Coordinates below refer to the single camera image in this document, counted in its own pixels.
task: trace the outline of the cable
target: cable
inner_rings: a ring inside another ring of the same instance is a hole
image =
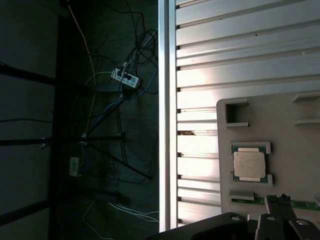
[[[125,207],[125,206],[121,205],[120,203],[118,203],[116,206],[121,207],[126,210],[129,210],[129,211],[132,211],[132,212],[135,212],[135,213],[138,213],[138,214],[142,214],[142,215],[150,215],[150,214],[158,214],[159,213],[159,211],[152,211],[152,212],[148,212],[148,213],[139,212],[139,211],[133,210],[131,208]]]
[[[96,200],[94,200],[90,206],[88,207],[88,209],[85,211],[84,215],[83,215],[83,222],[89,227],[91,228],[101,239],[104,239],[104,240],[114,240],[113,238],[110,238],[110,237],[104,237],[102,236],[93,226],[91,226],[87,220],[86,220],[86,217],[88,215],[88,212],[90,211],[90,209],[92,208],[92,206],[96,203]]]
[[[158,140],[159,140],[159,134],[156,137],[155,142],[153,144],[152,153],[151,153],[151,157],[150,157],[150,164],[149,164],[149,169],[148,169],[147,175],[149,175],[151,173],[151,170],[152,170],[152,163],[153,163],[153,159],[155,159],[154,155],[155,155],[155,152],[156,152],[156,149],[157,149],[156,147],[157,147]],[[147,177],[144,177],[142,180],[137,181],[137,182],[126,181],[126,180],[121,180],[121,179],[119,181],[123,182],[123,183],[126,183],[126,184],[139,185],[139,184],[142,184],[143,182],[145,182],[146,180],[147,180]]]
[[[151,63],[153,63],[154,65],[157,66],[157,64],[155,64],[153,61],[151,61],[152,57],[155,57],[156,56],[156,38],[155,38],[155,34],[158,32],[158,28],[156,30],[148,30],[146,32],[143,32],[141,33],[139,36],[138,36],[138,40],[136,42],[136,45],[135,47],[131,50],[131,52],[129,53],[128,57],[126,58],[126,62],[135,62],[136,64],[138,65],[142,65],[142,64],[145,64],[146,62],[150,61]],[[145,40],[146,36],[147,35],[150,35],[149,39],[142,45],[143,41]],[[153,40],[153,42],[149,45],[147,45],[150,40]],[[142,51],[143,50],[149,50],[151,51],[152,55],[148,58],[146,57]],[[143,55],[147,60],[144,61],[144,62],[139,62],[139,57],[140,57],[140,54]]]
[[[101,3],[102,5],[104,5],[105,7],[108,7],[108,8],[110,8],[110,9],[112,9],[113,11],[115,11],[115,12],[117,12],[117,13],[120,13],[120,14],[130,13],[130,14],[131,14],[131,17],[132,17],[132,21],[133,21],[133,25],[134,25],[134,26],[135,26],[135,21],[134,21],[134,18],[133,18],[133,16],[132,16],[132,13],[140,14],[140,15],[142,16],[142,24],[143,24],[144,33],[147,32],[147,33],[150,34],[150,38],[147,40],[147,42],[146,42],[143,46],[141,46],[141,43],[143,42],[143,40],[144,40],[145,37],[146,37],[146,34],[142,33],[142,35],[140,34],[139,37],[138,37],[138,36],[137,36],[137,31],[136,31],[136,29],[135,29],[135,38],[136,38],[135,45],[136,45],[136,47],[130,52],[129,56],[127,57],[126,62],[128,62],[128,59],[131,58],[130,61],[124,66],[123,69],[121,69],[121,72],[125,72],[126,68],[130,65],[130,63],[131,63],[131,62],[134,62],[136,58],[139,58],[140,53],[142,52],[142,50],[143,50],[144,48],[146,48],[147,44],[149,43],[149,41],[150,41],[151,39],[153,39],[153,45],[155,45],[154,35],[155,35],[156,32],[158,31],[158,29],[155,30],[155,31],[153,32],[153,34],[150,33],[150,30],[149,30],[149,31],[146,31],[146,30],[145,30],[145,18],[144,18],[144,15],[143,15],[141,12],[132,12],[132,11],[131,11],[131,8],[130,8],[130,6],[129,6],[129,4],[128,4],[127,1],[126,1],[126,4],[127,4],[128,8],[129,8],[129,10],[130,10],[129,12],[121,12],[121,11],[118,11],[118,10],[116,10],[116,9],[114,9],[114,8],[106,5],[106,4],[103,3],[101,0],[100,0],[100,3]],[[132,54],[134,53],[135,50],[137,50],[137,52],[136,52],[135,57],[133,58]],[[117,97],[116,97],[116,99],[115,99],[115,102],[113,102],[112,104],[110,104],[109,106],[106,107],[106,109],[102,112],[100,118],[96,121],[96,123],[95,123],[93,126],[95,126],[95,125],[100,121],[100,119],[103,117],[103,114],[104,114],[112,105],[114,105],[114,104],[118,101],[119,94],[120,94],[120,89],[121,89],[121,85],[122,85],[122,81],[123,81],[124,76],[125,76],[125,75],[123,74],[123,75],[122,75],[122,78],[121,78],[121,80],[120,80],[119,87],[118,87],[118,91],[117,91]],[[147,92],[147,89],[149,88],[150,84],[151,84],[152,81],[154,80],[154,77],[155,77],[155,75],[152,77],[149,85],[148,85],[148,86],[143,90],[143,92],[140,94],[141,96],[142,96],[145,92]],[[89,115],[89,118],[88,118],[88,121],[87,121],[87,125],[86,125],[85,132],[87,132],[88,129],[89,129],[89,119],[90,119],[91,116],[92,116],[92,110],[93,110],[93,105],[94,105],[95,97],[96,97],[96,95],[94,95],[94,97],[93,97],[93,101],[92,101],[91,108],[90,108],[90,115]]]
[[[134,216],[136,216],[138,218],[141,218],[141,219],[143,219],[143,220],[145,220],[147,222],[157,222],[157,223],[159,223],[159,221],[157,219],[155,219],[155,218],[153,218],[151,216],[147,216],[147,215],[143,215],[143,214],[139,214],[139,213],[133,213],[133,212],[131,212],[129,210],[126,210],[124,208],[121,208],[119,206],[115,206],[110,202],[109,202],[109,205],[114,207],[115,209],[118,209],[118,210],[123,211],[123,212],[128,213],[128,214],[132,214],[132,215],[134,215]]]
[[[131,11],[131,8],[130,8],[130,5],[129,5],[128,1],[127,0],[124,0],[124,1],[125,1],[126,5],[128,6],[128,9],[129,9],[129,12],[130,12],[130,16],[131,16],[131,19],[132,19],[132,23],[133,23],[134,37],[137,40],[137,38],[138,38],[138,36],[137,36],[138,24],[136,25],[136,23],[135,23],[135,17],[133,15],[133,12]]]
[[[91,19],[92,21],[95,21],[95,22],[99,23],[99,24],[102,26],[102,28],[104,29],[104,31],[105,31],[104,40],[103,40],[103,42],[99,45],[99,47],[96,49],[96,51],[99,51],[99,50],[106,44],[106,42],[107,42],[107,40],[108,40],[107,27],[106,27],[106,25],[105,25],[102,21],[100,21],[100,20],[98,20],[98,19],[96,19],[96,18],[94,18],[94,17],[92,17],[92,16],[85,15],[84,17],[85,17],[85,18],[88,18],[88,19]]]
[[[102,0],[99,0],[100,4],[102,6],[105,6],[107,7],[108,9],[111,9],[112,11],[118,13],[118,14],[139,14],[142,18],[142,27],[143,27],[143,31],[145,32],[146,31],[146,24],[145,24],[145,16],[143,13],[141,12],[138,12],[138,11],[119,11],[109,5],[107,5],[106,3],[104,3]]]
[[[94,75],[92,75],[92,76],[85,82],[84,86],[87,86],[87,84],[90,82],[90,80],[91,80],[92,78],[94,78],[95,76],[97,76],[97,75],[101,75],[101,74],[111,74],[111,73],[112,73],[111,71],[101,71],[101,72],[97,72],[97,73],[95,73]],[[74,135],[73,110],[74,110],[74,106],[75,106],[75,104],[76,104],[76,102],[77,102],[78,99],[79,99],[79,96],[77,96],[77,97],[74,99],[74,101],[73,101],[73,103],[72,103],[72,105],[71,105],[71,109],[70,109],[70,120],[71,120],[71,133],[72,133],[72,135]],[[85,118],[85,120],[89,120],[89,119],[92,119],[92,118],[96,118],[96,117],[99,117],[100,115],[101,115],[101,114],[96,115],[96,116],[89,116],[88,118]]]
[[[152,76],[152,78],[151,78],[148,86],[147,86],[147,87],[145,88],[145,90],[142,91],[138,96],[136,96],[136,97],[130,97],[130,98],[123,99],[123,100],[119,100],[119,101],[127,101],[127,100],[131,100],[131,99],[136,99],[136,98],[142,97],[142,96],[146,93],[146,91],[148,90],[148,88],[151,86],[153,80],[154,80],[155,77],[156,77],[157,72],[158,72],[158,68],[155,70],[155,72],[154,72],[154,74],[153,74],[153,76]],[[119,92],[120,92],[120,85],[121,85],[122,79],[121,79],[121,81],[120,81],[119,88],[118,88],[118,96],[119,96]],[[110,105],[108,105],[108,106],[103,110],[103,112],[100,114],[100,118],[92,125],[92,127],[91,127],[89,130],[91,130],[92,128],[94,128],[94,127],[96,126],[96,124],[101,120],[101,118],[103,117],[103,115],[108,111],[108,109],[109,109],[110,107],[112,107],[114,104],[116,104],[117,102],[118,102],[118,100],[116,100],[116,101],[114,101],[113,103],[111,103]]]
[[[3,61],[0,61],[0,64],[2,64],[3,66],[9,67],[11,68],[11,66],[9,66],[8,64],[4,63]]]
[[[103,114],[103,113],[99,113],[99,114],[97,114],[97,115],[93,115],[93,116],[90,117],[90,119],[98,118],[98,117],[100,117],[102,114]],[[85,118],[73,120],[72,122],[73,122],[73,123],[80,123],[80,122],[87,121],[87,120],[88,120],[88,117],[85,117]]]
[[[97,51],[97,52],[98,52],[97,55],[92,55],[92,54],[91,54],[91,57],[92,57],[92,58],[108,59],[108,60],[110,60],[110,61],[113,63],[113,68],[115,68],[115,67],[116,67],[117,69],[119,68],[118,65],[116,64],[116,62],[115,62],[112,58],[102,55],[99,51]]]
[[[75,24],[76,24],[79,32],[80,32],[81,35],[82,35],[82,38],[83,38],[83,41],[84,41],[84,45],[85,45],[85,48],[86,48],[87,53],[88,53],[88,55],[89,55],[89,59],[90,59],[91,67],[92,67],[93,83],[96,84],[95,67],[94,67],[94,64],[93,64],[93,62],[92,62],[92,58],[91,58],[91,55],[90,55],[90,51],[89,51],[89,48],[88,48],[88,45],[87,45],[87,41],[86,41],[85,35],[84,35],[83,32],[81,31],[81,28],[79,27],[79,24],[78,24],[78,22],[77,22],[77,20],[76,20],[76,17],[75,17],[75,15],[74,15],[74,13],[72,12],[72,9],[71,9],[71,7],[70,7],[70,2],[69,2],[69,0],[67,0],[67,4],[68,4],[68,8],[69,8],[69,10],[70,10],[70,13],[71,13],[71,15],[72,15],[72,17],[73,17],[73,20],[74,20],[74,22],[75,22]],[[89,119],[88,119],[88,121],[86,122],[86,130],[85,130],[85,131],[87,131],[88,128],[89,128],[90,117],[92,116],[92,112],[93,112],[93,109],[94,109],[95,101],[96,101],[96,94],[93,95],[92,104],[91,104],[91,108],[90,108],[90,111],[89,111]]]
[[[146,89],[141,85],[141,88],[143,91],[145,91],[147,94],[150,94],[150,95],[158,95],[159,94],[159,91],[155,91],[155,92],[150,92],[150,91],[146,91]]]
[[[84,167],[82,167],[79,171],[82,173],[85,173],[88,169],[89,169],[89,158],[88,158],[88,154],[87,151],[85,149],[84,146],[82,146],[82,150],[83,150],[83,154],[84,154]]]
[[[34,118],[12,118],[12,119],[4,119],[4,120],[0,120],[0,123],[18,122],[18,121],[31,121],[31,122],[46,123],[46,124],[51,124],[51,123],[53,123],[53,121],[40,120],[40,119],[34,119]]]

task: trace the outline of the black cable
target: black cable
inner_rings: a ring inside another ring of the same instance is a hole
[[[153,163],[153,160],[156,158],[155,157],[155,153],[156,153],[156,150],[157,150],[157,143],[159,141],[159,134],[157,135],[156,139],[155,139],[155,142],[153,144],[153,147],[152,147],[152,153],[151,153],[151,158],[150,158],[150,164],[149,164],[149,169],[148,169],[148,172],[147,172],[147,175],[149,176],[149,174],[151,173],[151,170],[152,170],[152,163]],[[144,177],[142,180],[140,181],[137,181],[137,182],[132,182],[132,181],[126,181],[126,180],[122,180],[122,179],[119,179],[120,182],[122,183],[126,183],[126,184],[142,184],[143,182],[145,182],[147,180],[147,177]]]
[[[133,29],[134,29],[134,37],[135,37],[135,41],[136,41],[136,44],[137,44],[137,38],[138,38],[138,36],[137,36],[137,31],[138,31],[138,21],[136,21],[137,22],[137,24],[135,23],[135,17],[134,17],[134,15],[133,15],[133,12],[132,12],[132,10],[131,10],[131,8],[130,8],[130,5],[129,5],[129,3],[128,3],[128,1],[127,0],[124,0],[125,1],[125,3],[126,3],[126,5],[128,6],[128,9],[129,9],[129,12],[130,12],[130,16],[131,16],[131,19],[132,19],[132,24],[133,24]]]
[[[0,61],[0,64],[2,64],[3,66],[6,66],[8,68],[11,68],[11,66],[9,66],[8,64],[5,64],[3,61]]]
[[[143,65],[143,64],[147,63],[148,61],[151,62],[151,59],[153,57],[155,57],[157,59],[157,61],[158,61],[158,58],[156,56],[156,41],[157,41],[157,37],[154,35],[154,33],[155,33],[155,30],[148,30],[146,32],[141,33],[137,37],[137,41],[136,41],[137,45],[129,53],[129,55],[128,55],[126,60],[128,61],[129,59],[131,59],[134,63],[138,63],[140,65]],[[144,40],[145,40],[145,38],[147,36],[151,37],[151,43],[149,45],[143,46],[143,42],[144,42]],[[146,57],[143,54],[143,50],[148,50],[149,52],[151,52],[151,56],[150,57]],[[143,61],[143,62],[139,61],[140,54],[143,55],[146,58],[146,61]]]
[[[159,91],[150,92],[150,91],[146,90],[142,85],[141,85],[141,88],[142,88],[142,90],[145,91],[147,94],[150,94],[150,95],[158,95],[158,94],[159,94]]]
[[[0,123],[18,122],[18,121],[30,121],[30,122],[47,123],[47,124],[53,122],[53,121],[40,120],[40,119],[34,119],[34,118],[12,118],[12,119],[0,120]]]
[[[101,115],[103,115],[103,113],[100,113],[100,114],[97,114],[97,115],[93,115],[93,116],[91,116],[91,117],[85,117],[85,118],[76,119],[76,120],[73,120],[72,122],[73,122],[73,123],[80,123],[80,122],[87,121],[88,119],[98,118],[98,117],[100,117]]]
[[[107,5],[106,3],[103,2],[103,0],[99,0],[100,4],[105,6],[108,9],[111,9],[112,11],[118,13],[118,14],[139,14],[142,18],[142,27],[143,27],[143,31],[146,31],[146,24],[145,24],[145,16],[142,12],[139,11],[119,11],[109,5]]]
[[[97,51],[96,55],[90,54],[90,56],[92,58],[103,58],[103,59],[110,60],[113,63],[113,67],[116,67],[117,69],[119,68],[118,65],[116,64],[116,62],[111,57],[104,56],[99,51]]]
[[[85,18],[88,18],[88,19],[91,19],[92,21],[94,21],[94,22],[97,22],[97,23],[99,23],[101,26],[102,26],[102,28],[104,29],[104,31],[105,31],[105,37],[104,37],[104,40],[103,40],[103,42],[96,48],[96,50],[98,51],[98,50],[100,50],[105,44],[106,44],[106,42],[107,42],[107,40],[108,40],[108,31],[107,31],[107,27],[106,27],[106,25],[102,22],[102,21],[100,21],[100,20],[98,20],[98,19],[96,19],[96,18],[94,18],[94,17],[92,17],[92,16],[89,16],[89,15],[85,15],[84,16]]]

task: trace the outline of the black metal frame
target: black metal frame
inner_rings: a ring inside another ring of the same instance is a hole
[[[63,20],[61,17],[59,18],[59,35],[61,34],[60,31],[63,29]],[[140,174],[141,176],[151,179],[150,176],[144,174],[143,172],[135,169],[131,165],[128,164],[128,159],[126,155],[125,143],[124,143],[124,134],[122,132],[121,127],[121,120],[120,120],[120,112],[119,106],[124,102],[124,100],[119,100],[115,103],[109,111],[105,112],[101,119],[95,123],[92,128],[87,132],[87,134],[92,133],[110,114],[114,111],[116,112],[116,119],[117,119],[117,127],[119,135],[114,136],[98,136],[98,137],[61,137],[59,135],[59,128],[62,125],[62,121],[60,120],[59,116],[61,115],[61,109],[59,106],[62,104],[62,96],[63,92],[66,91],[76,91],[78,95],[86,95],[89,93],[89,90],[82,85],[72,84],[70,86],[66,85],[65,82],[62,83],[59,79],[61,79],[61,70],[59,69],[60,65],[58,63],[60,58],[60,45],[62,39],[58,38],[58,52],[57,52],[57,70],[56,70],[56,79],[43,76],[40,74],[36,74],[33,72],[24,71],[21,69],[17,69],[15,67],[10,67],[6,65],[0,65],[0,75],[6,75],[10,77],[20,78],[28,81],[33,81],[41,84],[51,85],[55,87],[54,93],[54,109],[53,109],[53,124],[52,124],[52,136],[47,138],[41,139],[13,139],[13,140],[0,140],[0,147],[1,146],[16,146],[16,145],[36,145],[42,144],[41,149],[45,147],[51,147],[50,152],[50,169],[49,169],[49,185],[48,185],[48,197],[46,200],[42,200],[36,202],[34,204],[22,207],[20,209],[13,210],[11,212],[7,212],[5,214],[0,215],[0,227],[9,223],[12,223],[16,220],[22,219],[26,216],[32,215],[39,211],[49,208],[49,228],[48,228],[48,239],[53,240],[56,239],[56,229],[58,224],[57,219],[57,207],[58,204],[63,203],[73,197],[75,197],[78,193],[72,192],[65,194],[63,196],[58,195],[58,172],[59,172],[59,159],[57,145],[61,143],[80,143],[83,144],[84,147],[91,147],[98,151],[101,154],[104,154],[110,157],[113,161],[121,164],[122,166],[131,169],[132,171]],[[120,147],[121,153],[123,156],[123,161],[118,159],[117,157],[113,156],[109,152],[106,152],[91,142],[94,141],[108,141],[108,140],[120,140]]]

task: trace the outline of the black bar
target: black bar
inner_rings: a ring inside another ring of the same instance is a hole
[[[130,166],[129,164],[121,161],[120,159],[116,158],[115,156],[111,155],[110,153],[101,150],[100,148],[98,148],[97,146],[93,145],[92,143],[89,143],[89,142],[88,142],[87,146],[88,146],[88,147],[92,147],[93,149],[97,150],[98,152],[100,152],[100,153],[102,153],[102,154],[110,157],[110,158],[113,159],[115,162],[117,162],[117,163],[125,166],[125,167],[128,168],[128,169],[131,169],[132,171],[136,172],[137,174],[140,174],[141,176],[143,176],[143,177],[145,177],[145,178],[147,178],[147,179],[149,179],[149,180],[152,179],[151,176],[148,176],[148,175],[144,174],[143,172],[135,169],[134,167],[132,167],[132,166]]]
[[[121,152],[122,152],[123,161],[126,164],[128,164],[126,148],[125,148],[125,145],[124,145],[124,143],[122,141],[120,142],[120,148],[121,148]]]
[[[42,84],[56,85],[56,80],[52,77],[43,76],[30,71],[20,70],[11,66],[0,65],[0,74],[20,79],[30,80]]]
[[[67,1],[59,0],[61,6],[64,3],[67,7]],[[63,86],[63,65],[64,62],[64,52],[65,52],[65,37],[67,33],[67,21],[59,16],[58,17],[58,38],[57,38],[57,47],[56,47],[56,69],[55,69],[55,78],[56,86],[54,89],[54,105],[53,105],[53,124],[52,124],[52,139],[55,141],[60,137],[60,132],[64,126],[64,111],[61,107],[64,104],[65,92],[60,88]],[[53,145],[50,148],[50,162],[49,162],[49,179],[48,179],[48,197],[47,199],[53,203],[49,209],[49,221],[48,221],[48,240],[56,240],[58,236],[58,192],[59,185],[65,186],[66,183],[61,180],[61,167],[63,166],[63,161],[65,160],[61,157],[59,146]]]
[[[90,134],[92,133],[110,114],[112,114],[121,104],[123,104],[125,101],[124,100],[119,100],[117,101],[109,111],[105,112],[101,119],[98,120],[86,133]]]
[[[118,128],[118,132],[122,133],[121,131],[121,126],[120,126],[120,122],[119,122],[119,108],[117,107],[117,109],[115,110],[115,119],[116,119],[116,125]]]
[[[0,215],[0,227],[6,224],[12,223],[16,220],[22,219],[28,215],[44,210],[49,206],[50,206],[49,201],[43,200],[31,205],[22,207],[20,209],[2,214]]]
[[[94,137],[62,137],[57,138],[55,143],[79,143],[79,142],[95,142],[106,140],[122,140],[121,134],[115,136],[94,136]],[[16,145],[35,145],[35,144],[49,144],[54,142],[53,138],[36,138],[36,139],[14,139],[14,140],[0,140],[0,146],[16,146]]]

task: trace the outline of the white cable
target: white cable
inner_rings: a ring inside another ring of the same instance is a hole
[[[112,71],[96,72],[94,75],[92,75],[92,76],[85,82],[84,85],[86,86],[93,77],[95,77],[96,75],[99,75],[99,74],[112,74]]]
[[[94,75],[92,75],[86,82],[85,82],[85,86],[87,86],[87,84],[90,82],[90,80],[96,76],[96,75],[100,75],[100,74],[112,74],[112,71],[101,71],[101,72],[96,72]],[[76,102],[78,101],[79,99],[79,96],[77,96],[72,105],[71,105],[71,109],[70,109],[70,120],[71,120],[71,132],[72,132],[72,135],[74,134],[74,125],[73,125],[73,111],[74,111],[74,106],[76,104]]]
[[[94,200],[91,205],[88,207],[88,209],[85,211],[84,215],[83,215],[83,221],[84,223],[89,227],[91,228],[101,239],[104,239],[104,240],[114,240],[113,238],[110,238],[110,237],[104,237],[102,236],[93,226],[91,226],[87,221],[86,221],[86,216],[88,214],[88,212],[90,211],[90,209],[92,208],[92,206],[95,204],[96,200]]]
[[[137,210],[133,210],[131,208],[125,207],[125,206],[121,205],[120,203],[118,203],[116,206],[122,207],[124,209],[129,210],[129,211],[132,211],[132,212],[135,212],[135,213],[138,213],[138,214],[142,214],[142,215],[150,215],[150,214],[158,214],[159,213],[158,211],[152,211],[152,212],[148,212],[148,213],[139,212]]]
[[[120,210],[120,211],[126,212],[126,213],[128,213],[128,214],[132,214],[132,215],[134,215],[134,216],[136,216],[136,217],[138,217],[138,218],[141,218],[141,219],[143,219],[143,220],[145,220],[145,221],[147,221],[147,222],[157,222],[157,223],[159,223],[159,221],[158,221],[157,219],[153,218],[153,217],[146,216],[146,215],[143,215],[143,214],[133,213],[133,212],[131,212],[131,211],[129,211],[129,210],[125,210],[125,209],[123,209],[123,208],[120,208],[120,207],[118,207],[118,206],[115,206],[115,205],[113,205],[113,204],[110,203],[110,202],[109,202],[109,204],[110,204],[112,207],[114,207],[115,209],[118,209],[118,210]]]

